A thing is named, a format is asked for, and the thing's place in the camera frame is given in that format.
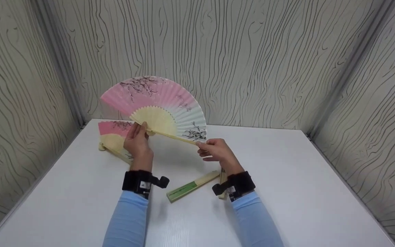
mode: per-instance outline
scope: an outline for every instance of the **wrist strap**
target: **wrist strap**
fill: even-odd
[[[213,192],[216,196],[222,194],[226,189],[228,190],[229,199],[233,202],[245,193],[253,191],[255,184],[248,172],[240,172],[229,175],[226,182],[213,186]]]
[[[164,189],[169,182],[168,178],[162,176],[158,179],[146,170],[129,170],[124,175],[122,190],[132,191],[149,199],[152,184]]]

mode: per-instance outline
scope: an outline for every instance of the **tabletop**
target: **tabletop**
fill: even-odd
[[[99,119],[91,120],[0,227],[0,247],[102,245],[128,165],[98,150]],[[273,217],[286,247],[391,247],[384,230],[353,196],[301,131],[208,126],[224,138]],[[170,203],[166,192],[212,170],[197,147],[155,135],[155,176],[170,179],[149,199],[146,246],[240,246],[229,200],[212,181]]]

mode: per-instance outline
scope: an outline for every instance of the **finger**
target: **finger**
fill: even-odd
[[[210,144],[210,145],[217,145],[217,144],[220,144],[222,142],[225,142],[225,140],[221,139],[221,138],[214,138],[214,139],[208,139],[206,143]]]
[[[135,135],[133,136],[134,138],[138,135],[140,130],[141,130],[141,125],[138,125],[138,127],[136,127],[136,130],[135,130]]]
[[[202,160],[204,160],[204,161],[218,161],[216,158],[214,158],[214,157],[206,157],[206,158],[203,158]]]
[[[208,150],[202,150],[202,149],[198,149],[197,151],[198,151],[197,153],[205,153],[205,152],[208,152]]]
[[[137,127],[138,127],[138,123],[134,122],[132,127],[130,128],[129,132],[126,135],[126,139],[133,139],[133,137],[135,136],[135,131],[136,131]]]
[[[204,151],[211,151],[211,149],[213,148],[212,145],[202,143],[202,142],[196,142],[196,146],[198,146],[200,149],[202,149]]]
[[[147,122],[143,122],[143,125],[141,125],[140,131],[138,132],[139,136],[145,136],[147,131]]]

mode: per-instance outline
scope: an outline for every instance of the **wallpaper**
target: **wallpaper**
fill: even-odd
[[[78,133],[28,0],[0,0],[0,221]]]
[[[395,8],[315,143],[395,239]]]
[[[379,0],[50,0],[87,118],[127,78],[180,83],[208,124],[307,131]]]

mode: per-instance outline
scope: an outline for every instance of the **folding fan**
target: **folding fan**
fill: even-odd
[[[205,141],[207,124],[199,103],[181,85],[161,77],[118,83],[101,99],[147,130],[194,144]]]
[[[132,155],[123,148],[124,140],[132,124],[133,123],[129,121],[99,122],[98,130],[100,131],[100,144],[98,149],[101,151],[109,150],[127,164],[132,164]]]

